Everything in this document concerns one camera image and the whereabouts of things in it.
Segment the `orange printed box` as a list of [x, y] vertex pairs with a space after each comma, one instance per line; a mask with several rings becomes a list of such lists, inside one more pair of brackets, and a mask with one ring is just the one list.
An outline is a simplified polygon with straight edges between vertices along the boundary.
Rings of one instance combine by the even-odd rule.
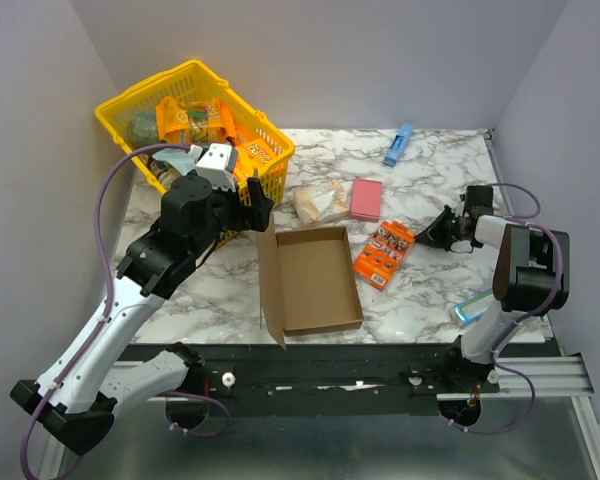
[[355, 274], [384, 291], [415, 244], [416, 235], [400, 222], [382, 222], [353, 263]]

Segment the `brown cardboard box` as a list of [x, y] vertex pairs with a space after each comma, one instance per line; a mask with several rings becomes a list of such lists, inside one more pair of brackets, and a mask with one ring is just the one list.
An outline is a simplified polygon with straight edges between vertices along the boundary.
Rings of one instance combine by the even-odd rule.
[[257, 235], [260, 310], [282, 348], [290, 337], [361, 327], [364, 314], [347, 229], [327, 226]]

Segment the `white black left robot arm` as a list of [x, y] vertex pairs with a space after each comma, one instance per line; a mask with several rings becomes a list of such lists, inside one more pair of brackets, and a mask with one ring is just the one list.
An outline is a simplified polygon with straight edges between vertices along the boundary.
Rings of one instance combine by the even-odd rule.
[[114, 379], [109, 372], [140, 327], [201, 266], [228, 231], [263, 232], [274, 206], [259, 179], [247, 180], [250, 202], [196, 173], [177, 179], [160, 215], [127, 248], [113, 290], [65, 353], [35, 380], [20, 380], [11, 398], [56, 440], [84, 455], [116, 417], [154, 396], [197, 394], [203, 359], [182, 343]]

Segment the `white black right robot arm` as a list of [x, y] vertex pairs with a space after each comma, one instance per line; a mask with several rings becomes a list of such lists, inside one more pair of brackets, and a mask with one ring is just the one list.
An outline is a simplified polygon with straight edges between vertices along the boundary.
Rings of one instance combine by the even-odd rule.
[[460, 195], [460, 211], [446, 205], [416, 235], [418, 244], [444, 251], [461, 241], [498, 250], [489, 306], [432, 365], [434, 381], [447, 391], [460, 392], [486, 381], [499, 353], [524, 323], [561, 309], [569, 295], [569, 235], [534, 224], [528, 217], [495, 215], [495, 186], [469, 186]]

